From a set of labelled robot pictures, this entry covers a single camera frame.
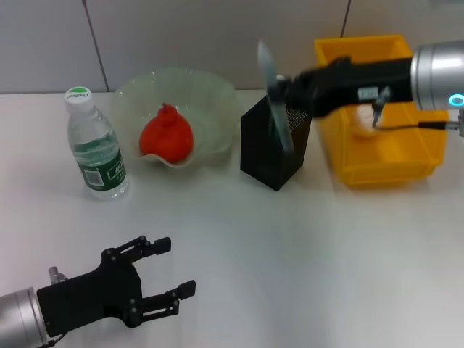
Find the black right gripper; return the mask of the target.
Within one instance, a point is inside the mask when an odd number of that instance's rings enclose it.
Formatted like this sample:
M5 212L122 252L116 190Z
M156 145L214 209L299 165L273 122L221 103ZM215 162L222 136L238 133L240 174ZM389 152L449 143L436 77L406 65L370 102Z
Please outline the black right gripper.
M390 102L411 102L411 63L410 57L359 64L342 59L302 71L291 82L280 82L280 96L292 109L310 109L313 118L325 117L340 107L373 102L373 93L360 95L363 88L381 92L388 87Z

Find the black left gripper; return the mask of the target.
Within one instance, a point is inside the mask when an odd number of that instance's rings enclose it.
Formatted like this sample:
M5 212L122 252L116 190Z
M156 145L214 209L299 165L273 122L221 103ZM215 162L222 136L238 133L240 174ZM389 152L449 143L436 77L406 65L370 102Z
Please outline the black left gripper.
M133 263L171 251L171 239L150 242L145 236L102 253L95 270L37 291L46 332L54 337L104 318L120 319L129 328L175 316L183 300L196 293L195 280L164 294L142 298L141 279Z

